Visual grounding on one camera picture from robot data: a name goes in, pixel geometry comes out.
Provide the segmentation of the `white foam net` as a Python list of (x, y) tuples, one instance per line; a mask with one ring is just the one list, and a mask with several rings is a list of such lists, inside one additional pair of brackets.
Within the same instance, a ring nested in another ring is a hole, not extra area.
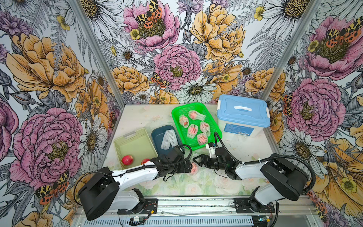
[(160, 148), (163, 150), (168, 150), (170, 147), (171, 143), (170, 143), (170, 139), (169, 137), (165, 134), (161, 143)]

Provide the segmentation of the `bare red apple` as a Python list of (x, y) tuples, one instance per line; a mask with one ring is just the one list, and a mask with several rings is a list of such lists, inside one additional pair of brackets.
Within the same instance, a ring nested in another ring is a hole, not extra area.
[(133, 164), (134, 158), (131, 155), (126, 155), (124, 157), (122, 157), (122, 164), (125, 166), (130, 166), (131, 164)]
[(144, 159), (144, 160), (142, 160), (141, 164), (143, 165), (143, 164), (145, 164), (145, 163), (147, 163), (149, 161), (150, 161), (150, 159)]

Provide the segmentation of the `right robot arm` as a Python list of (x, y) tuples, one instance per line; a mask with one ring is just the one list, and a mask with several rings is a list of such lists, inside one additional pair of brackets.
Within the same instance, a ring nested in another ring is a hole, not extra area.
[(269, 182), (256, 187), (249, 198), (235, 201), (236, 208), (259, 213), (275, 201), (299, 200), (300, 195), (310, 191), (316, 183), (312, 166), (298, 157), (273, 153), (268, 158), (243, 162), (232, 155), (218, 133), (214, 137), (215, 141), (207, 144), (210, 154), (193, 158), (197, 165), (215, 171), (223, 170), (231, 180), (264, 178)]

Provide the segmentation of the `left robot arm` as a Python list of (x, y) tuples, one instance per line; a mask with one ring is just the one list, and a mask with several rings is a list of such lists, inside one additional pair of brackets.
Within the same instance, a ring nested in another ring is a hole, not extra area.
[(167, 175), (191, 172), (191, 156), (192, 148), (182, 144), (173, 147), (167, 155), (152, 158), (137, 167), (115, 171), (101, 168), (78, 191), (87, 220), (95, 220), (110, 209), (139, 213), (145, 206), (145, 198), (134, 186)]

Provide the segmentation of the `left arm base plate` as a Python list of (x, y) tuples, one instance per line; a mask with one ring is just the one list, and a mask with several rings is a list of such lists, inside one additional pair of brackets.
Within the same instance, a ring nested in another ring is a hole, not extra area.
[(158, 199), (146, 198), (144, 202), (140, 202), (135, 208), (131, 210), (119, 209), (119, 215), (148, 215), (156, 214), (158, 209)]

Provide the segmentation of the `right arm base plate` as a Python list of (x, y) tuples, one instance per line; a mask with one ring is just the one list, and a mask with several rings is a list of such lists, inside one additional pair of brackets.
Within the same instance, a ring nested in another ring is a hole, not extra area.
[(250, 213), (250, 214), (261, 214), (261, 213), (274, 213), (275, 207), (272, 202), (268, 205), (261, 205), (257, 201), (250, 201), (247, 197), (237, 197), (233, 199), (231, 204), (232, 208), (235, 208), (236, 213)]

